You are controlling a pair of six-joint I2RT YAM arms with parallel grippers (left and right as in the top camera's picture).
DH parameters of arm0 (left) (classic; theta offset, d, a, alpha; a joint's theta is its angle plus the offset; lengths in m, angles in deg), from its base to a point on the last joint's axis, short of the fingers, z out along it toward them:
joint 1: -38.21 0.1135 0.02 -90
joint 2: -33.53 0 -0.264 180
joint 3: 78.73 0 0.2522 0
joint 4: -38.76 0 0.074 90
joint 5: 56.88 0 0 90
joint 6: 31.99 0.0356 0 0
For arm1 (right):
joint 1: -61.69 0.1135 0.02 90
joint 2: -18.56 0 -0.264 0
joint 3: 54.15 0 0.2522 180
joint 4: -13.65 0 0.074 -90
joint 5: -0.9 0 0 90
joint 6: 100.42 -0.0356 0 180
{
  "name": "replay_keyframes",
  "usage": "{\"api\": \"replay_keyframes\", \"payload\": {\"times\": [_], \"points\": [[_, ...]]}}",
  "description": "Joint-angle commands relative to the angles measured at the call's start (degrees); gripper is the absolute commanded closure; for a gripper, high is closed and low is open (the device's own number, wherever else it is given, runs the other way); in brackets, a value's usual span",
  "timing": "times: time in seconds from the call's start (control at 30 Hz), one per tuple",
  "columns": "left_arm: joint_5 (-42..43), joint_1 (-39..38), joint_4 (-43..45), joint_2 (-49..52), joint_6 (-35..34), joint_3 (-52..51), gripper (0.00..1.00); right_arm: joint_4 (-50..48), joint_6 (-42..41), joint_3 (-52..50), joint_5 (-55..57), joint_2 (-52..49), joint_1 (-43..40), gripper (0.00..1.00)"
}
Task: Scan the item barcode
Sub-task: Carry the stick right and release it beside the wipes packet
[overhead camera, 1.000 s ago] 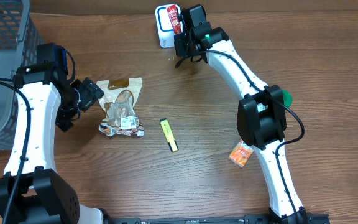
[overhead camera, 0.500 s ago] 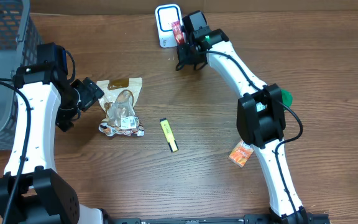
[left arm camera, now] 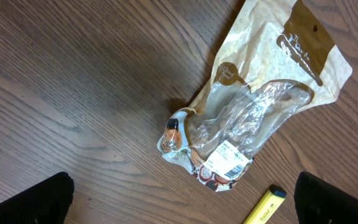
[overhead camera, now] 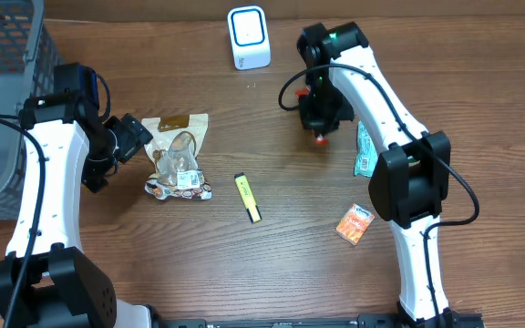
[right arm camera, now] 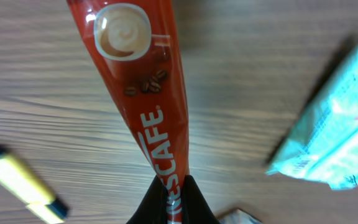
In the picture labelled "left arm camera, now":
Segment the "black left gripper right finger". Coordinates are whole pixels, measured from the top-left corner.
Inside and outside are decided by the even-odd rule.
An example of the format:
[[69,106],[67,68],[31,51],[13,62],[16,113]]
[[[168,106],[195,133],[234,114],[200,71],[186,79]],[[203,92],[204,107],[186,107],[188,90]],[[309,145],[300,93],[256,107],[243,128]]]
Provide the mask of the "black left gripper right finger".
[[299,174],[294,200],[300,224],[358,224],[358,199],[309,172]]

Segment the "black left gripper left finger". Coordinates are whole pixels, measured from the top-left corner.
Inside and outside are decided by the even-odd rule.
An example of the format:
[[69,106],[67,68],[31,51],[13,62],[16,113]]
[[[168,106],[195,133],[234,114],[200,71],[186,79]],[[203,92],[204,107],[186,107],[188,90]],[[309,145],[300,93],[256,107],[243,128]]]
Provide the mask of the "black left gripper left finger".
[[64,224],[75,185],[59,172],[0,203],[0,223]]

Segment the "yellow black marker pen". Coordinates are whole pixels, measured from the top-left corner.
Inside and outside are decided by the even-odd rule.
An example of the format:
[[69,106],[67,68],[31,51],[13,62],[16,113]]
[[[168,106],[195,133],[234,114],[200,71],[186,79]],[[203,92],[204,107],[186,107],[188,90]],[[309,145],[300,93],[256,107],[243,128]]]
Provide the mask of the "yellow black marker pen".
[[281,187],[271,185],[243,224],[266,224],[286,196],[287,193]]

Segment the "brown cookie snack bag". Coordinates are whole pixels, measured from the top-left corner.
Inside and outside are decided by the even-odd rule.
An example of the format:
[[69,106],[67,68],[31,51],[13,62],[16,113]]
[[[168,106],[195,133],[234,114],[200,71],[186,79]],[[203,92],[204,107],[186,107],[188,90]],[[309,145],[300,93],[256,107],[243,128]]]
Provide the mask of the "brown cookie snack bag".
[[167,121],[158,150],[211,190],[230,190],[289,117],[335,102],[351,74],[303,1],[247,0],[211,78]]

